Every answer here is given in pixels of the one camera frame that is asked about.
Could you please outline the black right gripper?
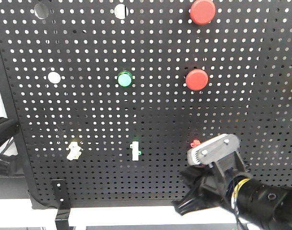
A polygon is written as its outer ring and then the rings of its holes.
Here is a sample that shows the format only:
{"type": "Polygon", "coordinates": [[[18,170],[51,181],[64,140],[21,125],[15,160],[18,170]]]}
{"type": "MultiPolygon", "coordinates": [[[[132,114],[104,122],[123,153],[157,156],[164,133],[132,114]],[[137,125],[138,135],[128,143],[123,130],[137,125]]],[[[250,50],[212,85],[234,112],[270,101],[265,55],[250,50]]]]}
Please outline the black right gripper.
{"type": "Polygon", "coordinates": [[[180,172],[188,193],[181,200],[172,202],[175,211],[182,215],[212,207],[222,207],[234,213],[231,196],[235,186],[249,173],[249,162],[233,152],[204,166],[190,166],[180,172]]]}

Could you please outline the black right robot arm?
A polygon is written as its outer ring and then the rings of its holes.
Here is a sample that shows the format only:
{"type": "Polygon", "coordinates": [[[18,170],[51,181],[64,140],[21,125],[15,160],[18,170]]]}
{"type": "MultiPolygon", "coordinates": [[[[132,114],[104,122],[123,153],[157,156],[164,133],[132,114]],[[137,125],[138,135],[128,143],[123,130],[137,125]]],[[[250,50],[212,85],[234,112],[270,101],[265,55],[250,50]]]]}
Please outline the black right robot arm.
{"type": "Polygon", "coordinates": [[[181,216],[213,207],[222,207],[240,219],[263,230],[292,230],[292,187],[274,187],[261,183],[248,173],[239,153],[211,159],[202,166],[190,166],[181,176],[189,192],[174,200],[181,216]]]}

